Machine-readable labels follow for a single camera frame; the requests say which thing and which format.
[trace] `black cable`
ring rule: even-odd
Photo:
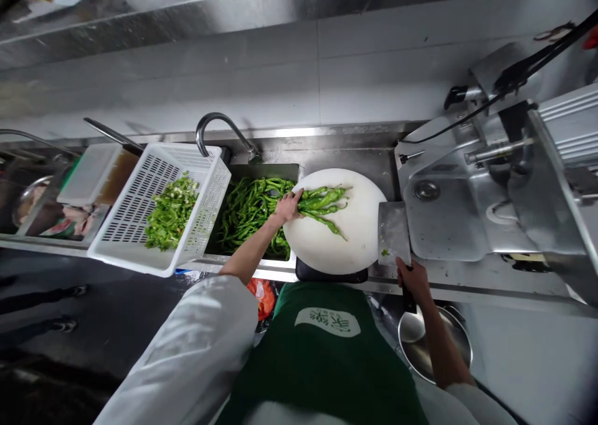
[[[470,113],[469,115],[467,115],[466,117],[461,118],[459,121],[456,121],[454,123],[452,123],[450,126],[445,127],[443,130],[430,135],[429,137],[423,138],[421,140],[416,140],[416,141],[410,141],[410,140],[401,140],[401,143],[408,143],[410,145],[418,145],[419,143],[423,143],[425,141],[431,140],[433,138],[438,137],[441,134],[444,134],[446,131],[451,130],[452,128],[455,128],[463,123],[465,123],[467,120],[472,119],[473,117],[475,117],[478,113],[480,113],[482,110],[486,110],[488,107],[490,107],[491,105],[493,105],[495,102],[497,102],[499,99],[502,99],[502,97],[504,97],[504,95],[499,95],[496,96],[495,98],[492,98],[490,101],[485,102],[484,104],[482,104],[481,106],[479,106],[476,110],[474,110],[472,113]]]
[[[496,85],[505,85],[505,88],[500,93],[498,93],[494,98],[492,98],[490,101],[486,101],[485,103],[483,103],[480,107],[478,107],[476,110],[474,110],[469,115],[461,118],[459,121],[452,123],[450,126],[445,127],[443,130],[441,130],[433,135],[430,135],[426,138],[423,138],[421,140],[416,140],[416,141],[401,140],[401,143],[408,143],[410,145],[418,145],[419,143],[423,143],[425,141],[436,138],[439,135],[445,133],[446,131],[449,131],[449,130],[465,123],[466,121],[470,120],[471,118],[475,117],[480,112],[486,110],[488,107],[492,106],[497,101],[503,99],[509,92],[511,92],[513,90],[517,90],[522,85],[524,85],[533,74],[538,72],[546,64],[548,64],[555,57],[557,57],[560,53],[562,53],[567,48],[569,48],[571,45],[573,45],[573,43],[577,42],[584,34],[589,32],[596,24],[598,24],[598,10],[594,11],[587,19],[582,21],[579,24],[579,26],[577,26],[575,29],[569,31],[569,33],[566,36],[559,39],[557,42],[553,43],[552,45],[548,45],[545,48],[542,48],[540,51],[533,54],[532,56],[530,56],[520,62],[517,62],[516,64],[514,64],[511,67],[504,70],[501,73],[501,76],[496,80],[495,86]],[[534,60],[537,60],[536,65],[532,66],[531,68],[528,67],[528,70],[525,73],[523,73],[523,75],[521,75],[519,78],[514,79],[514,81],[511,82],[510,84],[504,83],[504,78],[509,77],[510,76],[509,73],[513,73],[514,69],[521,66],[521,64],[527,63],[527,62],[530,62],[529,65],[532,65],[534,63],[533,62]]]

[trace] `person's right hand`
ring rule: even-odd
[[[292,219],[303,217],[297,210],[297,204],[299,203],[302,194],[303,188],[297,191],[297,194],[291,191],[276,202],[276,210],[272,216],[280,221],[281,227]]]
[[[430,284],[428,283],[428,273],[425,267],[421,266],[414,259],[411,260],[413,270],[409,270],[405,262],[397,257],[397,279],[399,286],[403,287],[403,284],[411,291],[413,298],[418,305],[423,306],[426,303],[434,301],[432,300],[432,293],[430,292]]]

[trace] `white chef jacket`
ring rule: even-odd
[[[190,288],[110,398],[95,425],[214,423],[250,355],[257,300],[237,277]],[[469,384],[445,391],[415,377],[430,425],[515,425],[498,403]],[[247,424],[345,424],[332,416],[265,401]]]

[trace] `green apron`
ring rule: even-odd
[[[354,424],[427,424],[413,378],[365,295],[336,284],[284,286],[216,424],[243,423],[264,401]]]

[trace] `kitchen knife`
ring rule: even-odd
[[[407,213],[402,201],[378,204],[378,263],[396,267],[396,257],[400,257],[409,270],[413,269]],[[416,313],[415,300],[405,285],[403,302],[406,312]]]

